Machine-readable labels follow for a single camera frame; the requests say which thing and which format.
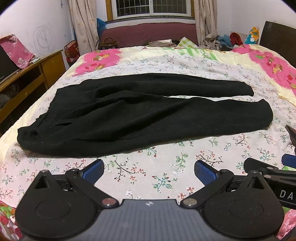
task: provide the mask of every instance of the beige curtain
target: beige curtain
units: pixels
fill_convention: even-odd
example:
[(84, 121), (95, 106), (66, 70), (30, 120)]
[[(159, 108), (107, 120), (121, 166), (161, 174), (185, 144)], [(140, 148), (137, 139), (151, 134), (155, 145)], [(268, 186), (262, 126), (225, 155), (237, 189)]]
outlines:
[(96, 28), (96, 0), (69, 0), (80, 55), (95, 51), (99, 39)]
[(194, 13), (199, 46), (214, 49), (218, 35), (216, 0), (194, 0)]

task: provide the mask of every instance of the maroon couch back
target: maroon couch back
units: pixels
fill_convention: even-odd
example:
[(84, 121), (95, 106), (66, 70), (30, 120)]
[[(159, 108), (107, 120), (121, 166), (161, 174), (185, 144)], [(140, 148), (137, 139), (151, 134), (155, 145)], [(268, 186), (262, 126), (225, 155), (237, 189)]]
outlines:
[(107, 37), (117, 40), (119, 47), (145, 46), (148, 42), (183, 37), (198, 45), (195, 24), (190, 23), (141, 23), (133, 26), (120, 26), (104, 30), (103, 41)]

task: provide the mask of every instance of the black pants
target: black pants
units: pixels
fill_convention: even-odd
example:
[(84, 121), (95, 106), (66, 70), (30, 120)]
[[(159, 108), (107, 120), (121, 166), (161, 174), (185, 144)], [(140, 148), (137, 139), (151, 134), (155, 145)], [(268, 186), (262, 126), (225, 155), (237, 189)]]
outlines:
[(265, 100), (212, 101), (164, 96), (253, 96), (244, 82), (180, 74), (138, 74), (85, 80), (57, 90), (48, 111), (18, 130), (22, 148), (63, 157), (98, 157), (186, 137), (266, 128)]

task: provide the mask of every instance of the wooden cabinet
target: wooden cabinet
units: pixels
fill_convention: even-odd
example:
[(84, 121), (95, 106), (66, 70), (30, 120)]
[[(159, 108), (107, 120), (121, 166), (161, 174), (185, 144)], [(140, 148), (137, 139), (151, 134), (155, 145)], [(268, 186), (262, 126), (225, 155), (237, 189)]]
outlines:
[(0, 136), (13, 125), (23, 113), (50, 88), (66, 68), (62, 50), (53, 53), (7, 77), (0, 83), (0, 93), (13, 84), (19, 88), (18, 94), (0, 109)]

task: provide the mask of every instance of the brown handbag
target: brown handbag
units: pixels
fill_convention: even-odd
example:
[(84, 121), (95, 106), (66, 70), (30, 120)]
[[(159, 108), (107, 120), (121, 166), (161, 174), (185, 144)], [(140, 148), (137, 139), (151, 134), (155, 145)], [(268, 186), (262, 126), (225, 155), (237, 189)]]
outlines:
[(104, 41), (99, 44), (98, 50), (105, 50), (105, 49), (118, 49), (118, 42), (114, 41), (113, 38), (108, 37), (105, 38)]

